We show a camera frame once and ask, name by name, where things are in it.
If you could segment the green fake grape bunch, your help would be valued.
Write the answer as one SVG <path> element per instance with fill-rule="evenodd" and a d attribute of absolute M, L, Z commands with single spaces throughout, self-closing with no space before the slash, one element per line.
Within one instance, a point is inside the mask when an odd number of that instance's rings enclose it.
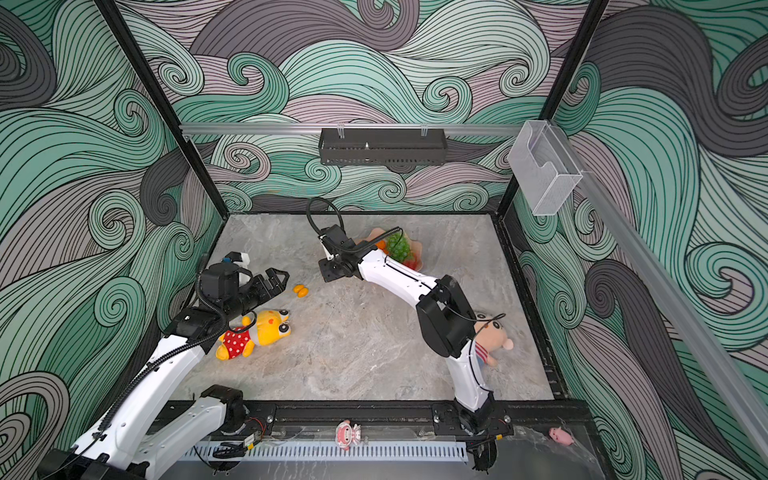
<path fill-rule="evenodd" d="M 413 256 L 409 240 L 403 232 L 398 232 L 386 238 L 386 252 L 389 257 L 403 263 L 409 256 Z"/>

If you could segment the red fake strawberry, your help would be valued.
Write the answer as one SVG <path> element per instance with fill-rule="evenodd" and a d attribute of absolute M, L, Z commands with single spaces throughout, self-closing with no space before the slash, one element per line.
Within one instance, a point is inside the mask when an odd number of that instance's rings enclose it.
<path fill-rule="evenodd" d="M 418 271 L 420 269 L 420 261 L 415 256 L 409 256 L 403 264 L 411 270 Z"/>

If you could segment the pink scalloped fruit bowl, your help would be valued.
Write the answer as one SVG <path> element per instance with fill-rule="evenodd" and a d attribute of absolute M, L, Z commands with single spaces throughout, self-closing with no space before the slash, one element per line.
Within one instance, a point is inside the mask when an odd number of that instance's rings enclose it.
<path fill-rule="evenodd" d="M 395 261 L 414 271 L 420 271 L 423 267 L 422 244 L 412 240 L 404 232 L 380 239 L 376 246 Z"/>

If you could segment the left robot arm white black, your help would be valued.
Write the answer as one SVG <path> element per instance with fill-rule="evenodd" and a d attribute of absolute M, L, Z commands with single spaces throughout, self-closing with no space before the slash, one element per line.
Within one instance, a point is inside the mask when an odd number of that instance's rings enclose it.
<path fill-rule="evenodd" d="M 68 450 L 53 449 L 37 468 L 41 479 L 158 479 L 199 441 L 216 431 L 237 434 L 246 425 L 241 391 L 213 385 L 186 411 L 149 431 L 173 392 L 236 317 L 286 290 L 289 273 L 253 274 L 245 253 L 201 266 L 194 283 L 198 305 L 171 322 L 146 366 L 105 414 Z"/>

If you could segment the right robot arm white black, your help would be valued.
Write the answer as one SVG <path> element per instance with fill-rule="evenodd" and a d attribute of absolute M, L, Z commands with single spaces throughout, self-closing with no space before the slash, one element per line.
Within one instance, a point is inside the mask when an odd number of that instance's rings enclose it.
<path fill-rule="evenodd" d="M 402 243 L 402 228 L 357 242 L 347 235 L 341 211 L 330 200 L 311 198 L 305 214 L 325 252 L 318 262 L 323 280 L 330 283 L 358 278 L 384 288 L 412 307 L 424 342 L 446 359 L 462 429 L 472 436 L 488 432 L 495 398 L 480 372 L 476 337 L 483 327 L 503 316 L 478 318 L 456 279 L 422 274 L 378 247 L 379 242 L 393 236 Z"/>

